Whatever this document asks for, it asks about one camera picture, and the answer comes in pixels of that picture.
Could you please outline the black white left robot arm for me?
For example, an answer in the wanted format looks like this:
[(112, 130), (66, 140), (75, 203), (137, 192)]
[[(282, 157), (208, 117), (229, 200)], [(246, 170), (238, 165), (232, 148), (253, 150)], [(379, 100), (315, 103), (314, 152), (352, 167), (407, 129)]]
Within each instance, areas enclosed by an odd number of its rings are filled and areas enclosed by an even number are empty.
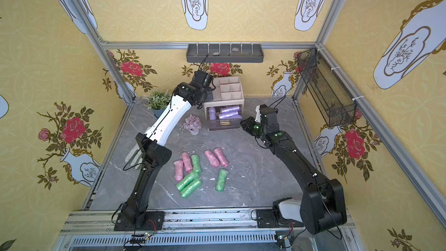
[(183, 115), (193, 106), (202, 106), (211, 91), (213, 76), (202, 70), (194, 73), (190, 83), (176, 86), (170, 103), (156, 123), (145, 133), (136, 136), (137, 147), (141, 151), (141, 169), (135, 187), (121, 206), (115, 230), (142, 230), (149, 218), (148, 199), (161, 168), (170, 160), (172, 151), (165, 144)]

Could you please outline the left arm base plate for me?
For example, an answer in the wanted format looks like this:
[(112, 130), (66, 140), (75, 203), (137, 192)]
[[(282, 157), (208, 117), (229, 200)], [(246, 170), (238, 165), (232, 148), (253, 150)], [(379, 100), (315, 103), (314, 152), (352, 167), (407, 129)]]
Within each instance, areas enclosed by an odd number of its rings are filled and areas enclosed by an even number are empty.
[(118, 215), (114, 231), (159, 231), (164, 223), (164, 211), (146, 211), (128, 216)]

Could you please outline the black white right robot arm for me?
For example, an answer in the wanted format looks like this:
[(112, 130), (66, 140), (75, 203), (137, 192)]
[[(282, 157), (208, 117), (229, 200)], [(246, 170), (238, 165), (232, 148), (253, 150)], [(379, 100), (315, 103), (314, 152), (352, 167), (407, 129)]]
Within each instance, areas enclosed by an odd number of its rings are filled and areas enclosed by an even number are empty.
[(256, 117), (241, 121), (242, 128), (261, 148), (279, 158), (296, 179), (302, 199), (284, 198), (273, 203), (276, 224), (300, 224), (312, 234), (338, 228), (347, 223), (344, 192), (337, 179), (330, 180), (298, 150), (291, 136), (280, 129), (278, 109), (265, 104), (256, 107)]

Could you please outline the purple trash bag roll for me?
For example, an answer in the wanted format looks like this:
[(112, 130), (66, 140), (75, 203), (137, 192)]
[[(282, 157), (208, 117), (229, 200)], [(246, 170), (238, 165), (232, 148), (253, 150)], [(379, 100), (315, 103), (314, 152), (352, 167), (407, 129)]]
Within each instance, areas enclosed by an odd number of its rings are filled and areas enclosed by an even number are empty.
[(227, 117), (226, 119), (242, 119), (242, 116), (241, 115), (233, 115), (233, 116)]
[(209, 120), (216, 120), (216, 119), (217, 119), (217, 115), (216, 115), (215, 107), (209, 108)]
[(232, 112), (238, 112), (238, 111), (240, 111), (239, 105), (229, 106), (229, 107), (221, 109), (221, 113), (232, 113)]
[(233, 115), (239, 115), (238, 112), (232, 112), (232, 113), (220, 113), (218, 115), (219, 119), (226, 119), (227, 117), (233, 116)]

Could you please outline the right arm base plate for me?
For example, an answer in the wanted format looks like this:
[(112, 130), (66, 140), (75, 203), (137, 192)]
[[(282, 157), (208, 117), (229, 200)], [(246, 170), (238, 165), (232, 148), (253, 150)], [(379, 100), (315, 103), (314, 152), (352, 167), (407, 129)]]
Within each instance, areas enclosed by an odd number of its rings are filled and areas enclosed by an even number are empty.
[(283, 218), (278, 209), (257, 209), (255, 213), (258, 228), (304, 227), (299, 221)]

